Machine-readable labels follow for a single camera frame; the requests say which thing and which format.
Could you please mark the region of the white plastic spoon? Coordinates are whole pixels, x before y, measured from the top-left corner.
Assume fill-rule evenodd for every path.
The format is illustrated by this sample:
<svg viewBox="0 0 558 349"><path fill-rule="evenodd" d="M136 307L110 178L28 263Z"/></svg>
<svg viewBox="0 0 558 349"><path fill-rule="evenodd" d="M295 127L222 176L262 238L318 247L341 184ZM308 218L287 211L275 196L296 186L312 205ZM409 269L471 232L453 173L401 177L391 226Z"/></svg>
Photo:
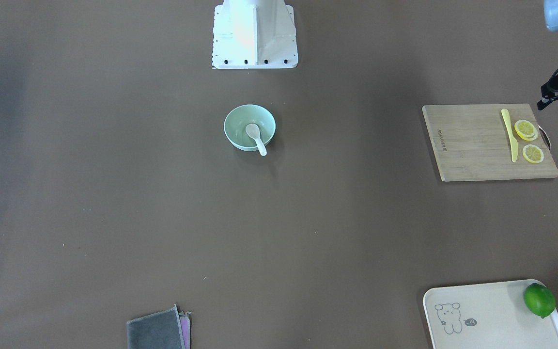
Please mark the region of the white plastic spoon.
<svg viewBox="0 0 558 349"><path fill-rule="evenodd" d="M261 129L259 128L259 126L257 126L257 124L255 123L250 123L248 125L246 125L245 128L246 134L253 139L253 141L255 141L255 145L257 146L257 149L260 153L261 156L266 156L267 151L266 151L266 146L262 141L261 138Z"/></svg>

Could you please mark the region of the stacked lemon slices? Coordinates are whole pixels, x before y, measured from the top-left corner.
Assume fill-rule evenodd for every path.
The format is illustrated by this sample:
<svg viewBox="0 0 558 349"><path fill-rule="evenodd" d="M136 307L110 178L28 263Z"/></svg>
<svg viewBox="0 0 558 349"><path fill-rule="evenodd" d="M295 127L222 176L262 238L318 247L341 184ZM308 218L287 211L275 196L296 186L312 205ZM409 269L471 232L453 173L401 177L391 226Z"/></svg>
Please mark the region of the stacked lemon slices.
<svg viewBox="0 0 558 349"><path fill-rule="evenodd" d="M514 123L514 130L518 137L527 142L535 141L538 137L538 129L525 119L516 121Z"/></svg>

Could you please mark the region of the green lime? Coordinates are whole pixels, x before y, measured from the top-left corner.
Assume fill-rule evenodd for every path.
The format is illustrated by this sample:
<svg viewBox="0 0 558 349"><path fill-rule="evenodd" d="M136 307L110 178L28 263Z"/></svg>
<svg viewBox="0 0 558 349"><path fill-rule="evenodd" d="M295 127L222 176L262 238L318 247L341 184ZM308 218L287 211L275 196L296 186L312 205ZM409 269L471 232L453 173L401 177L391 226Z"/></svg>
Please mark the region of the green lime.
<svg viewBox="0 0 558 349"><path fill-rule="evenodd" d="M539 283L531 283L523 293L523 300L527 309L540 318L546 318L556 309L554 294Z"/></svg>

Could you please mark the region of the cream serving tray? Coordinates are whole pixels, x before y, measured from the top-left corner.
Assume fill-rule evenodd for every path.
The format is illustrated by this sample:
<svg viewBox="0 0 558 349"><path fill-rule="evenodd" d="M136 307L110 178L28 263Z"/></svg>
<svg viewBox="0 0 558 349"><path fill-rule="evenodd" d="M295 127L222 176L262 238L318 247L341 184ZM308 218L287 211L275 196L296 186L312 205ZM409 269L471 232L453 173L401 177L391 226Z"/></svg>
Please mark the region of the cream serving tray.
<svg viewBox="0 0 558 349"><path fill-rule="evenodd" d="M434 349L558 349L558 312L529 310L525 289L538 280L435 287L423 309Z"/></svg>

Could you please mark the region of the yellow plastic knife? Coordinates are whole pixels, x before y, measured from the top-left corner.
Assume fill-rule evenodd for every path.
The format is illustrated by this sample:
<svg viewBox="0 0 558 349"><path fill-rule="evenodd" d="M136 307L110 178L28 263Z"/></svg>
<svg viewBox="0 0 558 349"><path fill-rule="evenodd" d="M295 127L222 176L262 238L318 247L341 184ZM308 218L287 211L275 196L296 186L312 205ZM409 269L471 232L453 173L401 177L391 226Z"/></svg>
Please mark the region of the yellow plastic knife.
<svg viewBox="0 0 558 349"><path fill-rule="evenodd" d="M513 134L510 113L507 109L501 109L500 113L506 128L507 137L509 138L511 161L516 163L518 159L518 141Z"/></svg>

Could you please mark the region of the lemon slice single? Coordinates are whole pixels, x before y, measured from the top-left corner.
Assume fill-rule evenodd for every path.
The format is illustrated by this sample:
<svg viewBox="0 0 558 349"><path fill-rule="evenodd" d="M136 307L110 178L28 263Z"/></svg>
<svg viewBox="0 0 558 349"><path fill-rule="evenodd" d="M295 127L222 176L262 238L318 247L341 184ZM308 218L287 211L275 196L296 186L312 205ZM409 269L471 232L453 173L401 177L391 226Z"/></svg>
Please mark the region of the lemon slice single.
<svg viewBox="0 0 558 349"><path fill-rule="evenodd" d="M525 145L521 151L524 159L532 164L538 164L544 161L544 152L539 146L528 144Z"/></svg>

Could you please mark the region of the bamboo cutting board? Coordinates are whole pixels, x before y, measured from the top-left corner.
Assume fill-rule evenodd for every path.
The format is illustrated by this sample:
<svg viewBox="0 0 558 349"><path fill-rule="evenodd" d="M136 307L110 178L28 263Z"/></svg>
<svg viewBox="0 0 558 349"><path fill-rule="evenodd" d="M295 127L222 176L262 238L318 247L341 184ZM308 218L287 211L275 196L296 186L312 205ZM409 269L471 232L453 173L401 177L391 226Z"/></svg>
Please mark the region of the bamboo cutting board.
<svg viewBox="0 0 558 349"><path fill-rule="evenodd" d="M502 109L510 114L510 126L519 120L538 126L528 104L426 105L421 109L441 181L492 181L558 177L558 168L541 134L533 141L544 153L540 163L523 157L527 142L518 138L517 160L512 160L509 135Z"/></svg>

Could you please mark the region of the mint green bowl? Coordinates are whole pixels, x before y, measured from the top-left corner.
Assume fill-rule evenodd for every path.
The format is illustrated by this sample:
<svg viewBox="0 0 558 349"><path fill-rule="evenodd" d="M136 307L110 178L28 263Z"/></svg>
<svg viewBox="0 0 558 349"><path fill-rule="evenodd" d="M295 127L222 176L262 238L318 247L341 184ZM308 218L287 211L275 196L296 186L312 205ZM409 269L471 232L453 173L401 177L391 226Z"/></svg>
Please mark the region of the mint green bowl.
<svg viewBox="0 0 558 349"><path fill-rule="evenodd" d="M245 152L257 152L257 144L246 133L248 124L256 124L261 131L262 143L265 146L270 144L277 130L273 114L262 106L246 104L234 108L224 119L224 134L235 148Z"/></svg>

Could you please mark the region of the grey folded cloth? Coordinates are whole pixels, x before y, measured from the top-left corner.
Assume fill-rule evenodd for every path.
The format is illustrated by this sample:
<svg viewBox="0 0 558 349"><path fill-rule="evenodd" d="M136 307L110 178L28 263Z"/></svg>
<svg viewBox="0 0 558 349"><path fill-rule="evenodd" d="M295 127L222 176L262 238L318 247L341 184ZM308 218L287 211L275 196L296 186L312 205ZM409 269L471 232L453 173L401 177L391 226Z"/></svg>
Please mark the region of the grey folded cloth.
<svg viewBox="0 0 558 349"><path fill-rule="evenodd" d="M129 349L190 349L191 312L179 311L177 305L126 323Z"/></svg>

